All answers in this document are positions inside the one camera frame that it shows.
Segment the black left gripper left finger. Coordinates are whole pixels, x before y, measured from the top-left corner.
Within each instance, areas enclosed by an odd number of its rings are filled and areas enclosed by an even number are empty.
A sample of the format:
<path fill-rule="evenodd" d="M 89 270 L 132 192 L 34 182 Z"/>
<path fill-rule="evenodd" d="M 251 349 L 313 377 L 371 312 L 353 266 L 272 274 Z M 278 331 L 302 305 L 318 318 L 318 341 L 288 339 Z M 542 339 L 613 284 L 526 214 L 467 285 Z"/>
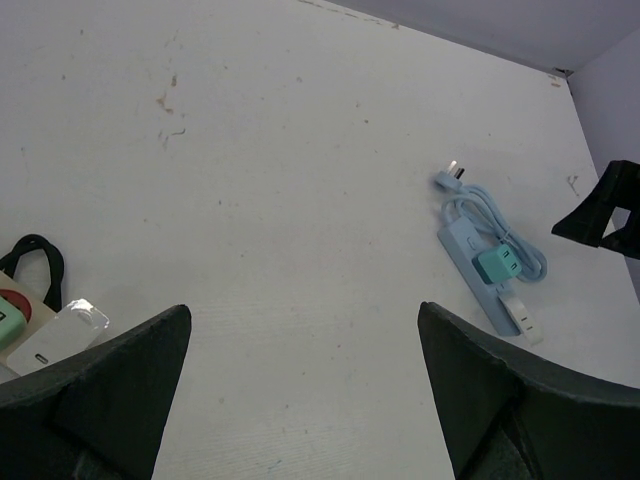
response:
<path fill-rule="evenodd" d="M 149 479 L 191 335 L 173 306 L 1 385 L 4 479 Z"/>

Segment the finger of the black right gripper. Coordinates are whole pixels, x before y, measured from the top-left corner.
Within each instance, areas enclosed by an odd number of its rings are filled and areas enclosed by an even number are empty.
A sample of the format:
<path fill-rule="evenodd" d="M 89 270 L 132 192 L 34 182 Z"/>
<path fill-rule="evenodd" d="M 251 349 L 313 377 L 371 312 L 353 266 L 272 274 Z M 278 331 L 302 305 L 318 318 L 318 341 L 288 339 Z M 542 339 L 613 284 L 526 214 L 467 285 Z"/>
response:
<path fill-rule="evenodd" d="M 606 235 L 605 230 L 616 208 L 628 212 L 626 223 Z M 611 161 L 591 193 L 556 223 L 551 233 L 638 260 L 639 165 L 628 160 Z"/>

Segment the white plug adapter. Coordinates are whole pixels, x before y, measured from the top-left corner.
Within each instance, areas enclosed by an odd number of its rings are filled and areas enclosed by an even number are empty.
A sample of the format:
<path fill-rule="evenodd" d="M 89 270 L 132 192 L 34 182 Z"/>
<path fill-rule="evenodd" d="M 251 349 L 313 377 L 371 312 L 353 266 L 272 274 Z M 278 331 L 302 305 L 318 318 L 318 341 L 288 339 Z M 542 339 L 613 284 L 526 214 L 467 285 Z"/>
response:
<path fill-rule="evenodd" d="M 498 296 L 504 309 L 516 325 L 520 334 L 530 345 L 537 345 L 543 341 L 543 331 L 534 317 L 528 312 L 524 303 L 514 293 L 502 293 Z"/>

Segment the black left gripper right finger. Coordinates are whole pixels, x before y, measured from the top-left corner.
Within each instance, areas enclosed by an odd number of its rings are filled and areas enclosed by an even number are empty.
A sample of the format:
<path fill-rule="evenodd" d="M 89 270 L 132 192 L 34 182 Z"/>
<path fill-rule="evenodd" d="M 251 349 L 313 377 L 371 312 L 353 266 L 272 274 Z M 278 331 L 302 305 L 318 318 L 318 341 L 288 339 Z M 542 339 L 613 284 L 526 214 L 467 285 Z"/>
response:
<path fill-rule="evenodd" d="M 418 329 L 458 479 L 636 479 L 639 392 L 545 360 L 434 302 Z"/>

